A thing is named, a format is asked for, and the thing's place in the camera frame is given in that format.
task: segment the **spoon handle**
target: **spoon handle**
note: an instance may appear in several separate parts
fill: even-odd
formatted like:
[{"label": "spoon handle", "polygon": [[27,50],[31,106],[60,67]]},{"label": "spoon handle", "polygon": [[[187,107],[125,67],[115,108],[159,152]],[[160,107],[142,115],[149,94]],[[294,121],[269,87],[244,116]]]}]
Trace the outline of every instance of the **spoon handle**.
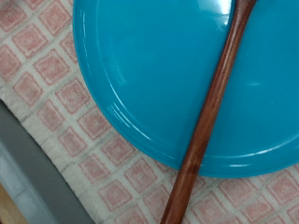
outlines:
[{"label": "spoon handle", "polygon": [[184,217],[209,137],[212,134],[221,99],[234,65],[239,43],[255,2],[256,0],[235,0],[232,26],[189,148],[178,172],[175,186],[164,210],[161,224],[179,224]]}]

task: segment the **tablecloth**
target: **tablecloth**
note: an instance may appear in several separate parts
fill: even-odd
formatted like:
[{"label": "tablecloth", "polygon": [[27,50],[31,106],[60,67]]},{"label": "tablecloth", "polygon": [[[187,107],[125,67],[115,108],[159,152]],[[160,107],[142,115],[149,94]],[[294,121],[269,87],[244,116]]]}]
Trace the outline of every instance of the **tablecloth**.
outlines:
[{"label": "tablecloth", "polygon": [[[177,171],[126,142],[96,106],[78,67],[73,1],[0,4],[1,100],[95,223],[159,223]],[[299,165],[252,178],[198,176],[183,223],[299,223],[298,183]]]}]

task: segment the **pink and white checkered cloth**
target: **pink and white checkered cloth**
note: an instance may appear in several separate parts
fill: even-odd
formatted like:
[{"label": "pink and white checkered cloth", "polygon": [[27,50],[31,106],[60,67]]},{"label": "pink and white checkered cloth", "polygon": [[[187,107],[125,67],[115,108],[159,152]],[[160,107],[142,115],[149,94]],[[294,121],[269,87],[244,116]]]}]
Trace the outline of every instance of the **pink and white checkered cloth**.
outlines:
[{"label": "pink and white checkered cloth", "polygon": [[[72,0],[0,0],[0,98],[95,223],[159,223],[176,171],[128,144],[87,91]],[[198,177],[184,223],[299,223],[299,165],[245,179]]]}]

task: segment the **pink square pattern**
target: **pink square pattern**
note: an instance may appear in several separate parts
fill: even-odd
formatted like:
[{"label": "pink square pattern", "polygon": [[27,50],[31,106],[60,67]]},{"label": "pink square pattern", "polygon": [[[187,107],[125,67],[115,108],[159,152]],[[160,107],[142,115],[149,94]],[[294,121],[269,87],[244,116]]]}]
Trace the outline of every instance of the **pink square pattern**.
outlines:
[{"label": "pink square pattern", "polygon": [[255,191],[255,188],[246,179],[224,180],[220,183],[220,189],[234,207],[238,207]]},{"label": "pink square pattern", "polygon": [[77,77],[64,85],[56,92],[56,95],[70,114],[76,113],[90,100],[90,94],[85,90]]},{"label": "pink square pattern", "polygon": [[102,150],[117,167],[126,162],[135,153],[135,149],[120,136],[105,143]]},{"label": "pink square pattern", "polygon": [[166,166],[162,163],[160,163],[159,161],[155,161],[155,163],[157,164],[158,168],[161,170],[162,173],[167,173],[168,171],[170,171],[170,167],[169,166]]},{"label": "pink square pattern", "polygon": [[73,63],[77,63],[77,54],[75,51],[74,39],[72,32],[66,35],[66,37],[60,42],[60,45],[73,61]]},{"label": "pink square pattern", "polygon": [[138,206],[120,214],[114,221],[116,224],[149,224]]},{"label": "pink square pattern", "polygon": [[118,180],[100,189],[99,195],[104,200],[109,211],[114,211],[132,199],[129,191]]},{"label": "pink square pattern", "polygon": [[214,192],[209,193],[192,207],[192,211],[201,223],[213,224],[226,217],[226,210]]},{"label": "pink square pattern", "polygon": [[[175,185],[176,179],[177,179],[177,175],[175,174],[174,176],[172,176],[170,178],[170,184]],[[201,189],[204,189],[206,186],[206,181],[203,177],[201,176],[197,176],[195,179],[195,183],[192,189],[192,195],[198,193]]]},{"label": "pink square pattern", "polygon": [[35,55],[48,43],[47,38],[34,24],[27,25],[16,35],[12,36],[12,40],[27,58]]},{"label": "pink square pattern", "polygon": [[291,220],[293,221],[293,223],[295,223],[295,224],[299,223],[299,204],[297,204],[296,206],[291,208],[288,211],[288,214],[289,214]]},{"label": "pink square pattern", "polygon": [[289,203],[299,196],[298,183],[288,171],[282,172],[267,187],[279,204]]},{"label": "pink square pattern", "polygon": [[70,22],[71,17],[60,1],[53,1],[40,13],[39,19],[52,35],[57,35]]},{"label": "pink square pattern", "polygon": [[110,175],[110,171],[95,154],[85,159],[79,166],[92,184]]},{"label": "pink square pattern", "polygon": [[8,45],[0,48],[0,77],[6,82],[16,74],[21,67],[18,57],[12,52]]},{"label": "pink square pattern", "polygon": [[281,217],[275,217],[271,219],[267,224],[286,224]]},{"label": "pink square pattern", "polygon": [[219,224],[242,224],[242,222],[238,217],[229,217],[219,222]]},{"label": "pink square pattern", "polygon": [[6,32],[16,28],[26,18],[25,12],[14,1],[4,3],[0,7],[0,27]]},{"label": "pink square pattern", "polygon": [[28,72],[25,72],[21,76],[13,89],[29,106],[33,106],[43,93],[43,90],[37,84],[34,77]]},{"label": "pink square pattern", "polygon": [[69,66],[56,49],[52,49],[46,56],[39,59],[34,67],[48,85],[55,84],[69,72]]},{"label": "pink square pattern", "polygon": [[52,132],[56,131],[64,123],[64,117],[51,100],[47,100],[44,106],[37,112],[37,115]]},{"label": "pink square pattern", "polygon": [[32,10],[37,9],[40,4],[42,4],[45,0],[25,0],[29,8]]},{"label": "pink square pattern", "polygon": [[258,178],[261,181],[261,183],[263,184],[271,175],[267,174],[267,175],[259,175]]},{"label": "pink square pattern", "polygon": [[168,198],[169,193],[163,185],[144,198],[144,204],[156,222],[161,220]]},{"label": "pink square pattern", "polygon": [[144,159],[137,161],[124,176],[138,193],[149,188],[158,178]]},{"label": "pink square pattern", "polygon": [[111,128],[108,121],[104,118],[96,106],[79,118],[78,124],[92,140],[101,137],[108,129]]},{"label": "pink square pattern", "polygon": [[87,149],[86,142],[71,127],[59,136],[59,140],[71,157],[76,157]]},{"label": "pink square pattern", "polygon": [[263,196],[258,197],[243,208],[243,213],[250,223],[260,221],[273,211],[273,207]]}]

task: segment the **wooden spoon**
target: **wooden spoon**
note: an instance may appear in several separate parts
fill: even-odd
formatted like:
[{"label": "wooden spoon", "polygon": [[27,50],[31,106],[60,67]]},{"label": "wooden spoon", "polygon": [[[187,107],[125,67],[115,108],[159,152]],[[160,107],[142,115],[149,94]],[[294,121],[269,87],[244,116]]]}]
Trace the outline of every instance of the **wooden spoon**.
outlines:
[{"label": "wooden spoon", "polygon": [[184,217],[209,137],[212,134],[221,99],[233,68],[239,43],[255,2],[256,0],[235,0],[233,23],[185,159],[164,210],[161,224],[179,224]]}]

